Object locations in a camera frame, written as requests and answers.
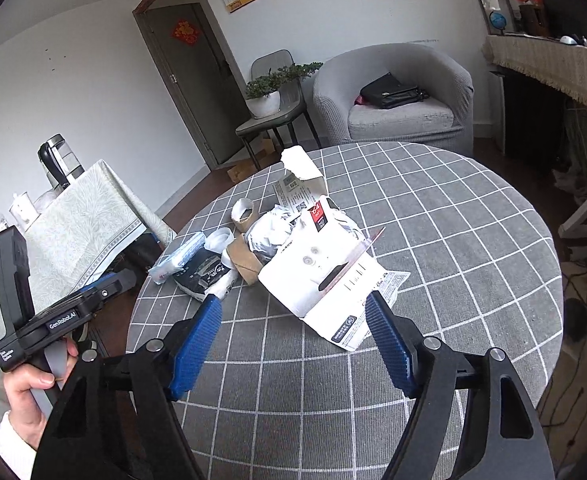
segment green leaves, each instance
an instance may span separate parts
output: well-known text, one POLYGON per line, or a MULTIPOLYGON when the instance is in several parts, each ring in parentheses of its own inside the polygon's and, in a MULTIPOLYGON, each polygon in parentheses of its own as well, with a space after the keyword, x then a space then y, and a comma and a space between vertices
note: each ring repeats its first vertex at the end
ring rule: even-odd
POLYGON ((282 85, 289 81, 293 81, 296 78, 306 79, 318 71, 320 67, 322 67, 322 63, 310 63, 306 65, 292 64, 291 66, 280 68, 274 73, 269 71, 268 75, 257 77, 247 83, 246 98, 258 99, 269 95, 279 90, 282 85))

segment kettle handle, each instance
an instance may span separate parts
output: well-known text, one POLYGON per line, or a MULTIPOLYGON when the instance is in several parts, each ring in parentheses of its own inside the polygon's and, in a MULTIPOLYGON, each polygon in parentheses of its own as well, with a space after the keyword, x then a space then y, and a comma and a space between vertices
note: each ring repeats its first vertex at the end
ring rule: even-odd
POLYGON ((54 177, 54 179, 62 186, 62 189, 67 189, 70 186, 67 176, 62 171, 62 168, 58 164, 55 156, 53 155, 53 151, 48 143, 44 143, 40 146, 38 150, 38 156, 40 160, 44 164, 44 167, 49 170, 49 173, 54 177))

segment gray tablecloth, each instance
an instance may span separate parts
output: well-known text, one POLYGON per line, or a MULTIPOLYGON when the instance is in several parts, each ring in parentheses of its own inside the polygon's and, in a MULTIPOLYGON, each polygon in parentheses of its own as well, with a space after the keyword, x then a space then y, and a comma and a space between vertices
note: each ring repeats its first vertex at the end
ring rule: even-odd
MULTIPOLYGON (((515 189, 477 162, 419 144, 350 144, 311 153, 340 208, 368 230, 384 225, 377 260, 409 270, 396 314, 454 350, 503 348, 534 404, 560 351, 562 288, 551 234, 515 189)), ((231 226, 247 196, 265 212, 282 164, 207 206, 185 235, 231 226)), ((164 336, 199 303, 147 281, 128 350, 164 336)), ((211 479, 379 479, 413 406, 395 390, 372 338, 347 353, 320 338, 262 285, 238 284, 196 387, 176 403, 211 479)), ((436 472, 451 472, 465 396, 453 403, 436 472)))
MULTIPOLYGON (((36 313, 87 283, 147 229, 164 245, 176 234, 99 160, 38 217, 24 238, 36 313)), ((0 313, 0 338, 4 336, 0 313)), ((0 371, 0 420, 8 410, 0 371)))

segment silver bolt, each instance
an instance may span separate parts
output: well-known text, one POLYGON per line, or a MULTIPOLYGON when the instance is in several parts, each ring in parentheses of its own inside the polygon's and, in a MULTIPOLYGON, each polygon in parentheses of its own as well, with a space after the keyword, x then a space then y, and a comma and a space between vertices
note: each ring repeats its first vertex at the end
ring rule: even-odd
POLYGON ((147 350, 149 352, 160 352, 164 348, 164 341, 162 339, 152 339, 147 343, 147 350))
POLYGON ((95 361, 96 357, 97 357, 97 352, 93 348, 86 350, 82 353, 82 360, 85 363, 90 363, 92 361, 95 361))
POLYGON ((489 352, 489 355, 493 357, 496 361, 504 361, 507 357, 506 354, 499 348, 492 348, 489 352))
POLYGON ((440 340, 436 337, 425 337, 425 340, 422 341, 422 344, 430 350, 437 350, 442 345, 442 343, 440 343, 440 340))

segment white mouse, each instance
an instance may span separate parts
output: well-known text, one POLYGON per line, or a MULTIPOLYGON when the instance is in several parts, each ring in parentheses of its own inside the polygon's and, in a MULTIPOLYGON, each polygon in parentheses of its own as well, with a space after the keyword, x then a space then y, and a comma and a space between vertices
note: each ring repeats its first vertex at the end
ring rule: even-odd
POLYGON ((565 45, 577 45, 577 41, 571 38, 571 36, 563 36, 560 38, 560 43, 564 43, 565 45))

